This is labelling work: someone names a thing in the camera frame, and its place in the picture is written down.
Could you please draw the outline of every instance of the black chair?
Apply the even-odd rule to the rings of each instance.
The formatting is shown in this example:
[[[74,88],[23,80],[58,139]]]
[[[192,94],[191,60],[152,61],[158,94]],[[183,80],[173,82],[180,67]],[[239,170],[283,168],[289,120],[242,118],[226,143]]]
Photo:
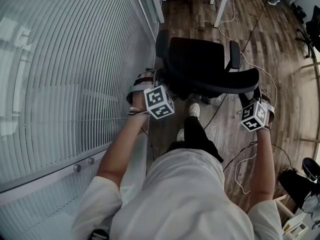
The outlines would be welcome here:
[[[230,72],[241,66],[240,48],[230,42],[230,61],[225,67],[224,46],[211,41],[173,37],[167,30],[156,40],[156,56],[162,58],[162,79],[168,89],[183,101],[190,94],[208,99],[221,94],[243,94],[254,91],[259,82],[256,68]]]
[[[314,58],[316,56],[314,47],[320,51],[320,8],[318,6],[314,6],[312,20],[307,22],[305,27],[308,36],[298,28],[297,31],[302,34],[304,39],[298,37],[295,39],[307,45],[308,55],[305,57],[309,58],[312,53],[312,57]]]

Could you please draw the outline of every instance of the white sneaker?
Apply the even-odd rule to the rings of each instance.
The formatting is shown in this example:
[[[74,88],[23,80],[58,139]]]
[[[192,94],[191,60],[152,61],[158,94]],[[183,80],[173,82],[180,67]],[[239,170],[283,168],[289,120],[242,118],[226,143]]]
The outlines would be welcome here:
[[[180,129],[178,134],[176,135],[177,142],[184,142],[185,141],[185,129]]]
[[[189,115],[193,117],[197,117],[198,120],[200,118],[200,106],[198,103],[192,103],[189,107]]]

